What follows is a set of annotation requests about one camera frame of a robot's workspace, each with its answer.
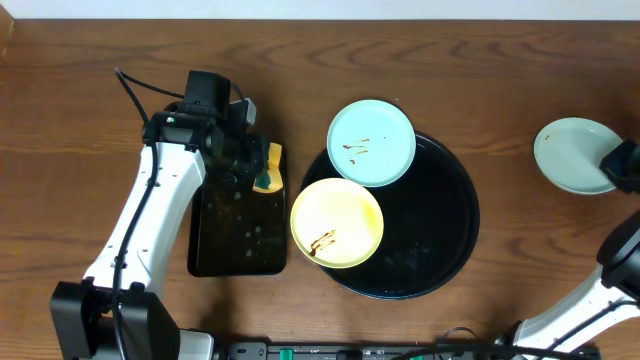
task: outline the round black tray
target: round black tray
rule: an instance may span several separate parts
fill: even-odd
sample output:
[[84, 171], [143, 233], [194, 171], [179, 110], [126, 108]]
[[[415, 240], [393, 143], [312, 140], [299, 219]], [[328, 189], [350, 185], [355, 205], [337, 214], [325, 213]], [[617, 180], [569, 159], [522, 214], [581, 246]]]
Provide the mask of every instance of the round black tray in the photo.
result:
[[[407, 172], [392, 184], [367, 188], [384, 217], [384, 235], [376, 252], [348, 269], [321, 266], [343, 286], [379, 299], [408, 299], [447, 283], [467, 262], [478, 237], [480, 209], [471, 179], [444, 145], [416, 134], [416, 155]], [[327, 151], [313, 162], [302, 181], [341, 177]]]

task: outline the green connector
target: green connector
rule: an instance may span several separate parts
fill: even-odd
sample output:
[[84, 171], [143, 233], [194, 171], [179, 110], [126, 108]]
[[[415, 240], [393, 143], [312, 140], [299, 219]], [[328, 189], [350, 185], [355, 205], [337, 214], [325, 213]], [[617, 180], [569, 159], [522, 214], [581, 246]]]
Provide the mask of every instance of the green connector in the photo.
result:
[[293, 350], [280, 349], [280, 360], [293, 360]]

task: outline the wood grain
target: wood grain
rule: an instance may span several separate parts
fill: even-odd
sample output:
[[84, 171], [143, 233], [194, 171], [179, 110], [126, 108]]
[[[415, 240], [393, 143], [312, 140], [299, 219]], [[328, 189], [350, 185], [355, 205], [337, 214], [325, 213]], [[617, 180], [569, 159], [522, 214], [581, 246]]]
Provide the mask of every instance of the wood grain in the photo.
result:
[[[237, 82], [258, 106], [260, 130], [289, 149], [291, 201], [333, 116], [363, 98], [397, 104], [459, 157], [478, 192], [481, 229], [467, 265], [401, 302], [341, 288], [293, 241], [279, 275], [193, 278], [184, 221], [163, 300], [183, 328], [420, 344], [468, 326], [490, 339], [578, 285], [605, 236], [638, 208], [618, 192], [559, 190], [531, 151], [545, 124], [567, 116], [640, 136], [637, 23], [18, 21], [0, 68], [3, 358], [60, 358], [53, 288], [80, 280], [133, 183], [141, 122], [114, 67], [178, 92], [190, 69]], [[148, 112], [169, 101], [136, 90]], [[599, 336], [604, 357], [636, 358], [638, 325]]]

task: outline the light blue plate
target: light blue plate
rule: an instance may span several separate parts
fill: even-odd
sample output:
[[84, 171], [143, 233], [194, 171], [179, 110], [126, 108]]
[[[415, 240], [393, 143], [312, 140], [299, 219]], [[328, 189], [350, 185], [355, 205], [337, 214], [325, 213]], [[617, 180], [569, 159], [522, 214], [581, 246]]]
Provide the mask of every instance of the light blue plate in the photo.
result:
[[409, 118], [379, 100], [361, 100], [338, 113], [329, 127], [327, 151], [345, 179], [367, 187], [398, 180], [416, 152]]

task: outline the sponge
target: sponge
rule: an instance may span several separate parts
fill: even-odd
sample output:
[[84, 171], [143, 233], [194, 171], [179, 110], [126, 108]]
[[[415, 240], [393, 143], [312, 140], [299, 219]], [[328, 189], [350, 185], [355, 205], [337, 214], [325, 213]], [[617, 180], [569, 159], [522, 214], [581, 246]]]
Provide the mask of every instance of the sponge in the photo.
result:
[[280, 158], [282, 157], [282, 145], [269, 143], [269, 160], [267, 169], [262, 171], [253, 182], [253, 191], [262, 194], [274, 193], [284, 186], [280, 174]]

